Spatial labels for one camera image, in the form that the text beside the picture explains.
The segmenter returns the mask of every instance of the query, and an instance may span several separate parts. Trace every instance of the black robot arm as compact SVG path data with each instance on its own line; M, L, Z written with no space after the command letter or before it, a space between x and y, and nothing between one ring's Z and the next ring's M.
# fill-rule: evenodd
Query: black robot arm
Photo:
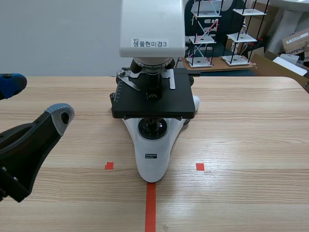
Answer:
M55 104L34 122L0 133L0 201L10 196L21 202L31 194L40 167L73 118L71 106Z

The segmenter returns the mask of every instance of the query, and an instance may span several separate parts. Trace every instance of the white microscope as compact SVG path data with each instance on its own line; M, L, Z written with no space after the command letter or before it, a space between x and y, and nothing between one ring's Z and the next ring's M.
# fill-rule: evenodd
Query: white microscope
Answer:
M120 56L133 61L117 72L112 115L131 135L141 177L157 182L180 130L199 107L188 74L173 70L173 58L185 53L183 1L122 0L121 13Z

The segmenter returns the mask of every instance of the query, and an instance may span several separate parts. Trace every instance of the wooden table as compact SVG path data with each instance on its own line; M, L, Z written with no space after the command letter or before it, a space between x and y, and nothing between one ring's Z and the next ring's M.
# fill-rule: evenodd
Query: wooden table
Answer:
M31 77L0 101L0 131L66 102L76 117L18 204L0 203L1 232L143 232L146 183L109 77ZM156 184L157 232L308 232L309 95L282 77L201 77L199 112ZM114 162L114 170L104 165ZM205 171L196 171L204 163Z

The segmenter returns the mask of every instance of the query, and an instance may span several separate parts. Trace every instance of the red tape marker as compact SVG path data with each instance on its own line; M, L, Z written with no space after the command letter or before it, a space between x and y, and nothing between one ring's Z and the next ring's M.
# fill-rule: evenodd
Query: red tape marker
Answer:
M114 163L113 162L107 162L105 165L105 170L113 170L114 169Z
M205 167L203 163L197 163L197 171L204 171Z
M145 232L155 232L155 183L147 183Z

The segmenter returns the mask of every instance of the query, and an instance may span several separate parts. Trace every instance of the microscope stage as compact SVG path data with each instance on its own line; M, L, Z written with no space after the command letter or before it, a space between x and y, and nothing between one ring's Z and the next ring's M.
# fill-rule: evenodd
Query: microscope stage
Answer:
M140 91L119 81L112 102L114 118L194 118L195 106L187 74L175 74L176 89L169 88L169 79L161 78L162 98L151 101L146 96L146 74L129 78Z

